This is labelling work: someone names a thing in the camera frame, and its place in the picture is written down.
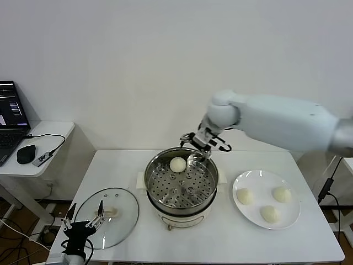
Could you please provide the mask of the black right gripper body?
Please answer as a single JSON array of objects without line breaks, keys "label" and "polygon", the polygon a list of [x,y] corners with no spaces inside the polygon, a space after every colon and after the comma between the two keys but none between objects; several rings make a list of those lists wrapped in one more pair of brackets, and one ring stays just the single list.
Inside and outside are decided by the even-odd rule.
[{"label": "black right gripper body", "polygon": [[198,130],[195,135],[192,137],[192,141],[194,146],[199,150],[206,150],[208,147],[214,147],[218,149],[222,146],[220,140],[217,140],[216,137],[222,131],[217,127],[206,127],[203,125],[199,125]]}]

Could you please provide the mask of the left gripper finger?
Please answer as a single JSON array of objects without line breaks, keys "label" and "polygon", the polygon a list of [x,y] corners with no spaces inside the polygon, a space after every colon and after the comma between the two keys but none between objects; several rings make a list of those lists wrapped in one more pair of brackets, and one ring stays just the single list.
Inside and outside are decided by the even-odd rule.
[{"label": "left gripper finger", "polygon": [[89,227],[89,228],[94,227],[95,229],[98,229],[102,225],[104,220],[105,220],[104,207],[103,207],[103,201],[101,200],[95,218],[91,220],[88,224],[86,224],[86,227]]},{"label": "left gripper finger", "polygon": [[74,217],[74,212],[76,209],[76,203],[74,203],[68,210],[68,212],[66,213],[65,217],[62,219],[62,223],[64,225],[64,230],[68,230],[70,229],[71,226],[71,221]]}]

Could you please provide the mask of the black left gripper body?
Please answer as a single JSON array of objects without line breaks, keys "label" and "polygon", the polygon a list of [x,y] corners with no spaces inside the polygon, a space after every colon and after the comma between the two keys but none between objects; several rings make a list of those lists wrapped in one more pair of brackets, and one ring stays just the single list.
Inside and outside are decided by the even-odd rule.
[{"label": "black left gripper body", "polygon": [[65,254],[85,254],[85,243],[89,236],[95,234],[96,228],[89,221],[74,222],[63,233],[68,237]]}]

